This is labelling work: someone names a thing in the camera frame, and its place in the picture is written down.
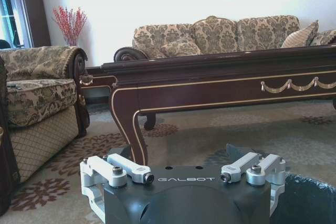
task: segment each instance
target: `screw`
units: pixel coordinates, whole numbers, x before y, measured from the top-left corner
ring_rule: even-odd
[[[227,183],[231,180],[231,176],[229,173],[222,173],[221,174],[221,180],[224,182],[224,183]]]
[[[122,168],[119,167],[119,166],[115,166],[115,167],[113,168],[113,174],[114,174],[114,175],[120,175],[120,174],[122,174]]]
[[[143,180],[144,180],[145,184],[147,184],[147,185],[148,185],[148,184],[151,184],[151,183],[153,183],[153,181],[154,181],[154,175],[151,174],[151,173],[147,173],[147,174],[144,176]]]
[[[251,166],[251,171],[254,174],[260,174],[261,173],[261,166],[260,165],[253,165],[253,166]]]

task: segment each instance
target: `cushion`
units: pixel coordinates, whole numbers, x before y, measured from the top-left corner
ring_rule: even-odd
[[[280,48],[288,35],[299,30],[294,16],[245,18],[237,23],[240,51]]]
[[[161,47],[167,57],[200,55],[202,52],[191,37],[183,37]]]
[[[141,26],[134,31],[134,45],[149,58],[164,58],[160,48],[185,36],[194,38],[194,28],[191,24]]]
[[[203,54],[237,52],[237,23],[226,18],[210,16],[194,25],[195,42]]]
[[[7,82],[10,127],[25,127],[66,109],[77,101],[73,79]]]
[[[324,31],[322,33],[317,33],[312,42],[311,46],[322,46],[331,44],[336,39],[336,30]]]
[[[317,34],[319,22],[316,20],[308,27],[290,34],[283,42],[281,48],[307,47]]]
[[[134,41],[133,45],[137,50],[140,50],[143,53],[145,53],[147,57],[150,59],[166,58],[166,56],[152,44],[141,44],[141,43],[138,44],[137,42]]]

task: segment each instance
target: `beige fabric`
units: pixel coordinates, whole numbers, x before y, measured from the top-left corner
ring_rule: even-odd
[[[191,37],[183,37],[161,47],[167,57],[200,55],[202,52]]]
[[[280,48],[286,37],[299,30],[299,19],[294,16],[245,18],[237,23],[240,51]]]
[[[204,54],[237,52],[237,22],[210,16],[194,25],[195,42]]]
[[[332,43],[336,39],[336,30],[324,31],[322,33],[317,33],[312,42],[311,46],[322,46]]]
[[[10,127],[40,122],[77,101],[73,79],[9,81],[7,86]]]
[[[66,79],[68,66],[77,54],[87,56],[78,47],[37,47],[1,50],[0,57],[8,71],[7,81]]]
[[[9,134],[24,182],[78,135],[75,108],[71,106],[32,126],[11,129]]]
[[[308,27],[290,34],[283,42],[281,48],[307,47],[317,34],[319,29],[318,20],[311,23]]]
[[[141,26],[134,31],[134,47],[144,51],[148,58],[165,58],[160,48],[185,36],[194,38],[191,24]]]

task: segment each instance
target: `dark wood table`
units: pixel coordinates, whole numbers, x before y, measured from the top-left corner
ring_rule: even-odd
[[[138,164],[148,161],[139,113],[336,98],[336,44],[114,62],[101,69],[112,82],[111,114]]]

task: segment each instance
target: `throw pillow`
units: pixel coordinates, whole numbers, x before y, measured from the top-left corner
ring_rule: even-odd
[[[191,37],[182,37],[160,48],[167,57],[200,55],[202,52]]]
[[[328,44],[336,43],[335,40],[336,40],[336,30],[329,30],[329,31],[324,31],[320,34],[318,33],[314,37],[310,45],[311,46],[328,45]]]
[[[281,48],[308,47],[316,36],[318,29],[319,21],[316,20],[311,23],[310,26],[288,35]]]

